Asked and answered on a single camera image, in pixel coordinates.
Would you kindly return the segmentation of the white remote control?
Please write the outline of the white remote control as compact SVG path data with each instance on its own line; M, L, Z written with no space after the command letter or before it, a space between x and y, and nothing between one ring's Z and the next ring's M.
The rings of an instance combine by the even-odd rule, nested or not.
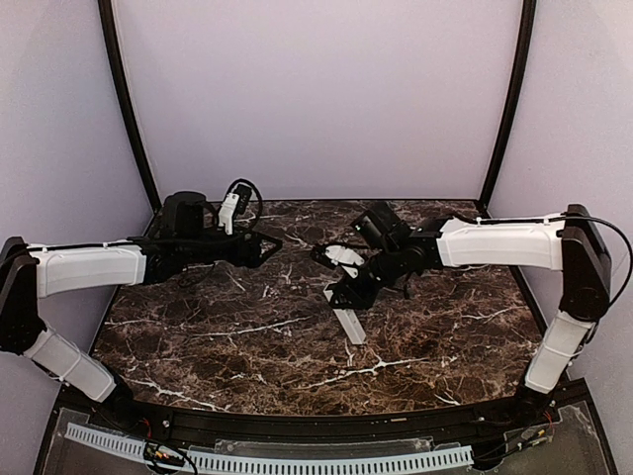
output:
M341 324L343 330L346 333L347 338L353 345L361 345L366 342L366 334L362 328L361 323L359 322L355 312L349 309L335 309L333 307L334 304L334 283L328 284L324 290L323 294L333 309L339 323Z

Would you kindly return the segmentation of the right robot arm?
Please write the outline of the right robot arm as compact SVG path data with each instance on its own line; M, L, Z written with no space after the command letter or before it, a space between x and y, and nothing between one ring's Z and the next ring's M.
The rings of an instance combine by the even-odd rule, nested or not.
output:
M563 275L558 312L503 410L484 416L486 425L533 425L553 399L561 375L591 340L600 320L620 298L611 290L612 261L598 231L603 221L580 204L561 214L532 218L429 218L413 228L385 202L352 224L361 244L332 241L315 246L312 259L345 276L329 284L329 306L355 343L364 337L355 315L370 309L383 288L429 269L473 265L547 268Z

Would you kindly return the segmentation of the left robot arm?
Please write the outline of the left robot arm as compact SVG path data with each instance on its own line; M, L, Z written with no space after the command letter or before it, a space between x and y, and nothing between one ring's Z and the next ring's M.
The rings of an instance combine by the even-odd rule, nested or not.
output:
M177 192L165 199L146 237L54 246L7 239L1 251L2 351L31 359L98 404L131 399L132 391L113 370L40 317L39 301L80 289L162 283L192 265L218 261L257 268L282 243L234 223L249 199L242 183L218 208L202 193Z

